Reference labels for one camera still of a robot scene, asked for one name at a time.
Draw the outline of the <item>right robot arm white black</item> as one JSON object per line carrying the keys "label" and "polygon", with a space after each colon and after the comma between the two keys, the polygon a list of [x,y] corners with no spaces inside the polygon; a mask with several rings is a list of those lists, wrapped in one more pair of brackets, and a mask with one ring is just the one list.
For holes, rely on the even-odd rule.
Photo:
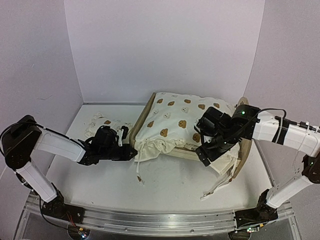
{"label": "right robot arm white black", "polygon": [[265,190],[256,207],[234,213],[236,229],[257,228],[278,219],[277,209],[303,189],[320,182],[320,129],[239,104],[232,116],[209,107],[195,124],[201,145],[195,150],[207,167],[242,140],[266,141],[304,153],[303,170],[281,186]]}

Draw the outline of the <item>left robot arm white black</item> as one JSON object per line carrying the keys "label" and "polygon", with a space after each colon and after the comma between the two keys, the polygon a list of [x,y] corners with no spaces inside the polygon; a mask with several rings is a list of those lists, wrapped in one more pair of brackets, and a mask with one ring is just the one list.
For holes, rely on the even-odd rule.
{"label": "left robot arm white black", "polygon": [[85,209],[65,203],[62,193],[33,162],[33,151],[58,155],[83,166],[96,165],[99,161],[126,162],[138,154],[125,142],[128,132],[124,125],[119,130],[103,125],[85,141],[75,140],[25,115],[0,134],[0,152],[20,182],[38,195],[41,214],[80,224]]}

